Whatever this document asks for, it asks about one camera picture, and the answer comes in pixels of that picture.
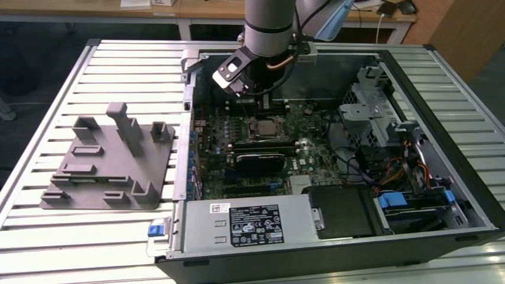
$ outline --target warning label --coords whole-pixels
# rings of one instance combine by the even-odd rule
[[[231,208],[230,231],[234,247],[284,243],[279,205]]]

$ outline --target white cable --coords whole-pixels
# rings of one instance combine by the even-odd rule
[[[379,25],[378,25],[378,35],[376,35],[376,44],[379,44],[379,30],[380,30],[380,22],[383,22],[384,14],[380,16]]]

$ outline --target blue release button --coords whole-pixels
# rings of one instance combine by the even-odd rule
[[[452,193],[452,191],[444,191],[444,194],[446,194],[446,197],[447,197],[450,203],[456,202],[456,197],[455,197],[455,194]]]
[[[164,225],[154,225],[150,226],[148,229],[148,237],[163,237],[166,235],[166,226]]]
[[[379,203],[383,208],[390,206],[406,206],[408,201],[406,200],[404,194],[402,192],[384,193],[379,197]]]

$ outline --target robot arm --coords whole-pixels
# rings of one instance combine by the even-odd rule
[[[298,60],[302,33],[332,40],[352,4],[354,0],[247,0],[246,45],[212,76],[220,87],[238,96],[264,95],[278,88],[294,71],[291,66],[283,75],[284,67]]]

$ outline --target wooden desk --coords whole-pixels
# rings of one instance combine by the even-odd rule
[[[244,0],[183,0],[179,16],[191,24],[244,24],[246,5]],[[364,11],[351,11],[346,20],[346,28],[378,28],[380,15],[378,8],[367,8]],[[394,29],[390,44],[402,44],[411,25],[418,21],[416,15],[404,15],[396,11],[392,18],[384,18],[382,28]]]
[[[122,0],[0,0],[2,14],[75,17],[178,17],[182,0],[174,6],[152,5],[150,10],[122,10]]]
[[[406,43],[431,43],[467,82],[505,41],[505,1],[415,0],[422,17]]]
[[[120,10],[122,0],[0,0],[0,21],[91,22],[120,24],[178,24],[182,40],[191,40],[192,24],[244,24],[242,0],[178,0],[172,7],[154,5],[152,9]],[[380,16],[375,11],[351,11],[344,27],[378,28]],[[394,29],[388,43],[400,44],[415,15],[384,18],[382,28]]]

